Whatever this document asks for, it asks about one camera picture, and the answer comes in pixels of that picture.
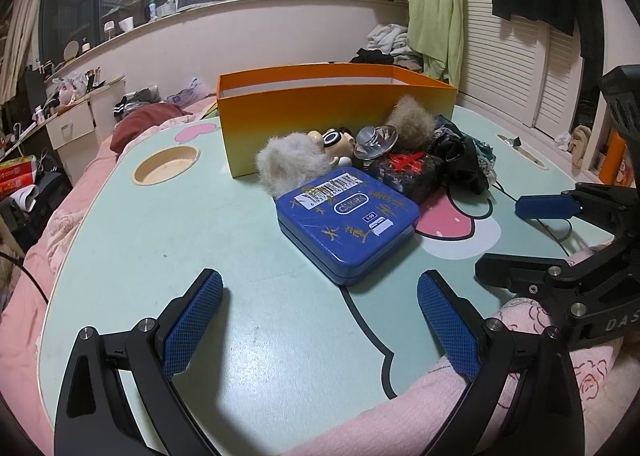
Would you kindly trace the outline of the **silver metal cup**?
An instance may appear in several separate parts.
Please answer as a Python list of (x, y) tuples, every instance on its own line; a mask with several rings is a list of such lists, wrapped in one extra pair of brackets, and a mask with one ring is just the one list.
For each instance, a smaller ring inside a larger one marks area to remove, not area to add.
[(355, 138), (354, 156), (362, 161), (382, 157), (394, 148), (398, 133), (391, 125), (363, 127)]

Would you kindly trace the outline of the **white furry pouch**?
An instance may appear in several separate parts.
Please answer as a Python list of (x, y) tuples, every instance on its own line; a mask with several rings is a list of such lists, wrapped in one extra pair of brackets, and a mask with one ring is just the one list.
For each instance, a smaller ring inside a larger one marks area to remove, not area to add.
[(305, 133), (271, 137), (258, 151), (259, 182), (271, 197), (279, 197), (332, 170), (330, 158)]

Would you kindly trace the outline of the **orange gradient cardboard box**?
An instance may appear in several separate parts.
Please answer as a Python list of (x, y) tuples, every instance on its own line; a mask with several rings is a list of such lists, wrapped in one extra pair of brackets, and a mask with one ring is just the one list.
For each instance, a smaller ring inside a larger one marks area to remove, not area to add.
[(255, 156), (271, 137), (381, 125), (406, 95), (433, 115), (450, 117), (458, 90), (391, 64), (293, 64), (223, 74), (217, 106), (231, 175), (255, 173)]

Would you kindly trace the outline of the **white drawer cabinet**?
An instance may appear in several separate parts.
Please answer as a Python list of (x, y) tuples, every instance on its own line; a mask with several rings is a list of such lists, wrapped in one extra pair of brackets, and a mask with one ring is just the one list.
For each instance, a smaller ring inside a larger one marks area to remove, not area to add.
[(115, 104), (125, 92), (126, 76), (121, 75), (47, 122), (51, 146), (73, 186), (96, 157), (101, 144), (113, 134)]

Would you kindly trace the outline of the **black lace fabric bundle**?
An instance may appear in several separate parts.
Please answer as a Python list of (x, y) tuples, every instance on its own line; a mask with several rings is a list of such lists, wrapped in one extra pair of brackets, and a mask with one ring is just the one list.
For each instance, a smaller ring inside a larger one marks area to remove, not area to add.
[(438, 175), (448, 188), (481, 195), (497, 179), (492, 148), (442, 115), (435, 117), (428, 153), (440, 160)]

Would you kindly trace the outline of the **red packaging box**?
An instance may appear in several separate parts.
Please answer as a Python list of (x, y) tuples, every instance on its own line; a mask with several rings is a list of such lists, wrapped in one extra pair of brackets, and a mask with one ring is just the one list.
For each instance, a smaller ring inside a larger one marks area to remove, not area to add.
[(0, 164), (0, 197), (9, 197), (15, 191), (32, 185), (37, 176), (37, 159), (34, 155), (21, 157)]

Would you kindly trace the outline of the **dark red pillow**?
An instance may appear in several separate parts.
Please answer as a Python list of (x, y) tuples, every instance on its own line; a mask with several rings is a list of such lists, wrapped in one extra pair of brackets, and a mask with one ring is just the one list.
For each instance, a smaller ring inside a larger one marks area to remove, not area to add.
[(126, 146), (151, 127), (164, 122), (186, 116), (186, 112), (175, 104), (156, 102), (145, 104), (128, 115), (114, 127), (110, 148), (116, 155), (121, 155)]

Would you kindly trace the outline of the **brown furry pouch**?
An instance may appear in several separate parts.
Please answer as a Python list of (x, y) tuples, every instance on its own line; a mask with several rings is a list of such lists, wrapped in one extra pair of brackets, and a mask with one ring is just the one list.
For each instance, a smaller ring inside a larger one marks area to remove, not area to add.
[(434, 117), (416, 98), (409, 95), (398, 100), (385, 124), (397, 132), (397, 146), (400, 148), (420, 149), (434, 139)]

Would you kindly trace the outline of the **blue durex tin box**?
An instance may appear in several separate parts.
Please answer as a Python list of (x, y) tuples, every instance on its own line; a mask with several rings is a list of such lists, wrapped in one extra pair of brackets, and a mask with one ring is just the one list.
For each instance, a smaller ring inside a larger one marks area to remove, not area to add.
[(283, 234), (336, 286), (350, 286), (416, 229), (419, 206), (352, 167), (276, 199)]

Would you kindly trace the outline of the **green hanging garment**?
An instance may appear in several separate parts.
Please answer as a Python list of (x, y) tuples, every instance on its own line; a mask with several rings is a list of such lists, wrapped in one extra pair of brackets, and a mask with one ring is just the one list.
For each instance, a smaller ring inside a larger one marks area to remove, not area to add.
[(408, 43), (423, 58), (423, 72), (460, 85), (464, 53), (463, 0), (408, 0)]

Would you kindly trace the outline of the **white clothes pile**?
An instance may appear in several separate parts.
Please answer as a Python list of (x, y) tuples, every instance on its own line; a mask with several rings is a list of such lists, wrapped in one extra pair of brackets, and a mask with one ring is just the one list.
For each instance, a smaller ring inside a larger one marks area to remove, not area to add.
[(379, 50), (394, 58), (412, 53), (408, 43), (408, 28), (401, 24), (378, 24), (367, 35), (367, 50)]

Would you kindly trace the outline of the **black clothes pile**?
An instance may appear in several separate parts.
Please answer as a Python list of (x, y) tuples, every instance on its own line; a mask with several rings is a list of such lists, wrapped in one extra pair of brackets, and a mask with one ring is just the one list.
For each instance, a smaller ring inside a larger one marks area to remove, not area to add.
[(355, 57), (349, 60), (351, 64), (395, 64), (394, 57), (390, 54), (385, 54), (379, 49), (365, 49), (360, 48)]

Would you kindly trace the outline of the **orange bottle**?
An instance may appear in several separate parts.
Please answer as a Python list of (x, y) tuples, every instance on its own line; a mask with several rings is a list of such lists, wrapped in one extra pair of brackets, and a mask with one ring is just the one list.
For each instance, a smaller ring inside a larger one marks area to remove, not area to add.
[(599, 179), (605, 185), (622, 186), (625, 178), (623, 167), (626, 155), (626, 142), (616, 130), (608, 135), (606, 153), (601, 164)]

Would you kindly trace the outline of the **dark box red cross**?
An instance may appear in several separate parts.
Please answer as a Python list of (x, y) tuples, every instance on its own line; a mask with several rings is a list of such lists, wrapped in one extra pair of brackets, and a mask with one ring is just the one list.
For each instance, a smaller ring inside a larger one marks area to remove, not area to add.
[(376, 158), (364, 171), (420, 205), (442, 182), (439, 171), (442, 160), (423, 150), (386, 153)]

